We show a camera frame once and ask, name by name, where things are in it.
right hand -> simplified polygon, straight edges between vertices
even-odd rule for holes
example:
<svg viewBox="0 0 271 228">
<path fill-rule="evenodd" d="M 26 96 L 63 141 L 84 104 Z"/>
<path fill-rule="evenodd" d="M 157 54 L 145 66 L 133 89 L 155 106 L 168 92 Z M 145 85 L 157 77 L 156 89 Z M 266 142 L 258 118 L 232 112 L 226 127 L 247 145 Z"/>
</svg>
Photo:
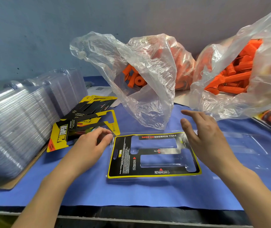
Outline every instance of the right hand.
<svg viewBox="0 0 271 228">
<path fill-rule="evenodd" d="M 227 168 L 242 166 L 214 118 L 197 111 L 182 110 L 181 113 L 191 116 L 197 124 L 198 135 L 187 119 L 181 119 L 182 128 L 194 153 L 211 171 L 219 175 Z"/>
</svg>

left hand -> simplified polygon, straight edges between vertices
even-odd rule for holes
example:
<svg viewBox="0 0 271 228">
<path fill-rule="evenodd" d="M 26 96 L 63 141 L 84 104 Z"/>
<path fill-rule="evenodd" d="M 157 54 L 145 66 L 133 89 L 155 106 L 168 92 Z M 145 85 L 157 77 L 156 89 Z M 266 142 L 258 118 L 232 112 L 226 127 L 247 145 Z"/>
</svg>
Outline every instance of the left hand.
<svg viewBox="0 0 271 228">
<path fill-rule="evenodd" d="M 99 160 L 112 138 L 111 131 L 102 127 L 81 135 L 74 146 L 62 158 L 58 168 L 70 172 L 73 178 L 77 178 Z"/>
</svg>

gray wall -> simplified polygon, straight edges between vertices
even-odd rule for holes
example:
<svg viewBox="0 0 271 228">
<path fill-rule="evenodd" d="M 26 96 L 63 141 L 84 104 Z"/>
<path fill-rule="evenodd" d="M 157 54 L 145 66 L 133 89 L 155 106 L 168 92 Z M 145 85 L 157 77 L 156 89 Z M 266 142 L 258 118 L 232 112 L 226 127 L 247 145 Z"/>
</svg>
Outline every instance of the gray wall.
<svg viewBox="0 0 271 228">
<path fill-rule="evenodd" d="M 0 80 L 54 68 L 99 75 L 69 42 L 90 31 L 131 37 L 165 33 L 197 54 L 271 11 L 271 0 L 0 0 Z"/>
</svg>

forearm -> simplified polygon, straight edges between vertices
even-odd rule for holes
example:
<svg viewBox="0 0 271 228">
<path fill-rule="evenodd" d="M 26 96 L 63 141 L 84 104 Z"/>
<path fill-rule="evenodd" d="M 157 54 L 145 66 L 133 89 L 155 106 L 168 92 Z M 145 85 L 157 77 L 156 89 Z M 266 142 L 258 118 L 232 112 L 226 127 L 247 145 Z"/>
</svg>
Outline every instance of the forearm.
<svg viewBox="0 0 271 228">
<path fill-rule="evenodd" d="M 73 180 L 72 175 L 56 167 L 43 179 L 39 190 L 12 227 L 54 227 L 65 192 Z"/>
<path fill-rule="evenodd" d="M 255 172 L 240 164 L 218 176 L 238 199 L 255 228 L 271 227 L 271 191 Z"/>
</svg>

hand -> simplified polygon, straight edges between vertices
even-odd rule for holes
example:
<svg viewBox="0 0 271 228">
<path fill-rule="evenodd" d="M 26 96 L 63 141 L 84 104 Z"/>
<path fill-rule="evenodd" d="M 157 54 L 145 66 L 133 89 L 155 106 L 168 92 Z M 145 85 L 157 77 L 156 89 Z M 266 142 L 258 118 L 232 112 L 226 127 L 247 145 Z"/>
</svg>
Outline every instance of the hand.
<svg viewBox="0 0 271 228">
<path fill-rule="evenodd" d="M 77 178 L 99 160 L 112 138 L 111 131 L 102 127 L 81 135 L 57 168 Z"/>
<path fill-rule="evenodd" d="M 181 119 L 182 128 L 196 156 L 215 174 L 219 175 L 228 168 L 242 165 L 214 118 L 203 112 L 182 110 L 182 114 L 191 116 L 197 124 L 198 135 L 195 134 L 190 122 Z"/>
</svg>

